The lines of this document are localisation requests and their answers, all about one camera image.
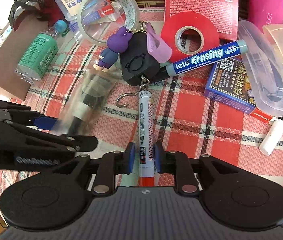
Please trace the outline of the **clear bag with batteries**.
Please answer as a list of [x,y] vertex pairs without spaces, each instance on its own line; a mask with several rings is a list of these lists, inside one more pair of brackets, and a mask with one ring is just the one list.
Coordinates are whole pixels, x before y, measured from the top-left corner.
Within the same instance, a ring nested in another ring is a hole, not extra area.
[[87,135],[121,77],[121,69],[115,65],[108,72],[89,67],[61,111],[52,134]]

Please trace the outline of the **red whiteboard marker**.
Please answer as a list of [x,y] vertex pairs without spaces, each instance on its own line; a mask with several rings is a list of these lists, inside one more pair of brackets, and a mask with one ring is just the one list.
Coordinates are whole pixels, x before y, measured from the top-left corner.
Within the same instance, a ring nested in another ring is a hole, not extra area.
[[154,119],[152,94],[148,90],[139,92],[139,186],[155,185]]

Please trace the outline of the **brown cardboard box left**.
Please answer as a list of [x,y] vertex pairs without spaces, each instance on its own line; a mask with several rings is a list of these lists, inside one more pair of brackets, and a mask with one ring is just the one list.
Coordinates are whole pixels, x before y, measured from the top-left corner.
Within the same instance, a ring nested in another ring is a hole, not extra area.
[[0,45],[0,94],[20,100],[26,98],[30,84],[23,81],[15,69],[33,39],[47,28],[47,21],[27,15],[18,29],[10,32]]

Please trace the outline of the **plaid red tablecloth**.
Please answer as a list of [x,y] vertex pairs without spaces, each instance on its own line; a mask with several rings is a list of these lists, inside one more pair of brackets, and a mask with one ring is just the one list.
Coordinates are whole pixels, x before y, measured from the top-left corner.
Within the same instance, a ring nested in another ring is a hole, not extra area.
[[[31,87],[24,102],[12,102],[59,116],[85,69],[101,51],[97,46],[81,46],[73,38],[64,46],[43,83]],[[269,124],[206,98],[203,93],[210,70],[206,66],[150,85],[155,141],[158,139],[163,148],[184,152],[191,158],[211,154],[283,186],[283,137],[269,157],[262,154],[259,145],[270,129]],[[135,90],[123,81],[112,90],[90,133],[99,140],[97,149],[88,153],[91,158],[100,158],[111,150],[124,150],[129,141],[138,141],[137,98],[128,97],[127,108],[115,106],[118,96]],[[0,195],[8,186],[33,174],[0,171]]]

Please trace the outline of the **green label water bottle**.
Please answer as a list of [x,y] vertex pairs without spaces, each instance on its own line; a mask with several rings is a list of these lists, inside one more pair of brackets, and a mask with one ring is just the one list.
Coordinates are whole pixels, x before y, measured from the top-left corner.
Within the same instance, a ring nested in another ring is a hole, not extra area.
[[67,29],[68,24],[58,20],[33,39],[15,70],[22,80],[33,84],[43,78],[62,44],[63,34]]

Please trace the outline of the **blue card box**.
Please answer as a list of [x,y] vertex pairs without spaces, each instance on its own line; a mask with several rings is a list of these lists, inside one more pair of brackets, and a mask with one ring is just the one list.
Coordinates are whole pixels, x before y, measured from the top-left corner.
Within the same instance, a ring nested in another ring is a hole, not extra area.
[[256,107],[251,84],[240,56],[214,63],[204,96],[250,115],[264,123],[275,120]]

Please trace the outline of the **blue erasing marker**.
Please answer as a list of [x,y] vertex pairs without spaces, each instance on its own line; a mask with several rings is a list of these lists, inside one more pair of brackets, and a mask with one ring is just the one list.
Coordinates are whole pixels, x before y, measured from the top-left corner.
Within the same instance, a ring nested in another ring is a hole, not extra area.
[[194,69],[236,57],[247,52],[248,47],[244,40],[229,42],[166,65],[151,79],[150,83],[181,75]]

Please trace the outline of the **black luggage scale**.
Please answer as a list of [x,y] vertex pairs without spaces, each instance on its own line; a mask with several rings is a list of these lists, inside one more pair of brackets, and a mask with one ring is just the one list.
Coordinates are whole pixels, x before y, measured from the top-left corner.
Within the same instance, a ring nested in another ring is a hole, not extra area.
[[130,30],[132,38],[128,48],[119,55],[123,80],[130,86],[138,86],[140,91],[148,89],[150,81],[161,68],[148,52],[146,24],[140,22],[140,27]]

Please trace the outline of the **white chalk piece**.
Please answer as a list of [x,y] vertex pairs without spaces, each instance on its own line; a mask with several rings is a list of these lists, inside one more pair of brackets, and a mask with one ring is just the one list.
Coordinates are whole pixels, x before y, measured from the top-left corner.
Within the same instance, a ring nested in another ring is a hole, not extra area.
[[273,150],[276,148],[276,145],[283,136],[283,120],[277,119],[274,120],[269,132],[266,137],[263,139],[259,150],[265,156],[270,156]]

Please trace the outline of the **pink plastic tag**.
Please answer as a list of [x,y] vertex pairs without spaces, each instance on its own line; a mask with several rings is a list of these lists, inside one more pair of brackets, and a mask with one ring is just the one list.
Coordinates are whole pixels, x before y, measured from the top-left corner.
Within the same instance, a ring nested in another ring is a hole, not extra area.
[[148,53],[158,63],[169,61],[173,50],[159,35],[156,34],[151,23],[146,23],[146,36]]

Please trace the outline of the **clear glasses case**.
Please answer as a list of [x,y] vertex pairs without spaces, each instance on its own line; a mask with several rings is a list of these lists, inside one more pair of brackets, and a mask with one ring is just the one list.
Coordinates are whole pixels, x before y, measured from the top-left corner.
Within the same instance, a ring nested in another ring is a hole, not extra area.
[[241,55],[256,107],[264,113],[283,116],[283,64],[266,36],[251,22],[238,22],[238,39],[247,52]]

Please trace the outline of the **red tape roll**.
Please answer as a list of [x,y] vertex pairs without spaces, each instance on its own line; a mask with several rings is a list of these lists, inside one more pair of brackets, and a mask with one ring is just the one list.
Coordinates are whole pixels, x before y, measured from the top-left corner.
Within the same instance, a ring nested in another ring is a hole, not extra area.
[[195,12],[180,12],[164,22],[161,38],[173,50],[170,62],[219,46],[219,34],[212,22]]

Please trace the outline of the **clear tape roll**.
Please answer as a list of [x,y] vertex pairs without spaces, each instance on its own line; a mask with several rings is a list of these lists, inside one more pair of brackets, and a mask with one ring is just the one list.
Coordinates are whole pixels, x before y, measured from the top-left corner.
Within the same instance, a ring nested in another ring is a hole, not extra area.
[[77,13],[75,34],[80,41],[105,46],[120,27],[137,29],[139,18],[135,0],[86,0]]

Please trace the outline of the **pink paper box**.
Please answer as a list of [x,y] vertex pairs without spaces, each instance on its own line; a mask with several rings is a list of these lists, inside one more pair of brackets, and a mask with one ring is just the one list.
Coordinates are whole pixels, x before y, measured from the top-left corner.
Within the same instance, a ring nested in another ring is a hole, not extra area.
[[208,18],[223,40],[235,40],[238,31],[239,0],[165,0],[164,17],[193,11]]

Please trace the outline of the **purple figure keychain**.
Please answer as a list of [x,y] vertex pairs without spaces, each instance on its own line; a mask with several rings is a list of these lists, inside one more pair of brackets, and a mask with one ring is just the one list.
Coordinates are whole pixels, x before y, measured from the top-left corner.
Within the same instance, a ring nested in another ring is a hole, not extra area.
[[128,49],[128,43],[133,36],[133,32],[126,27],[121,27],[107,40],[107,48],[104,49],[97,64],[93,64],[96,70],[108,72],[109,68],[117,61],[119,54]]

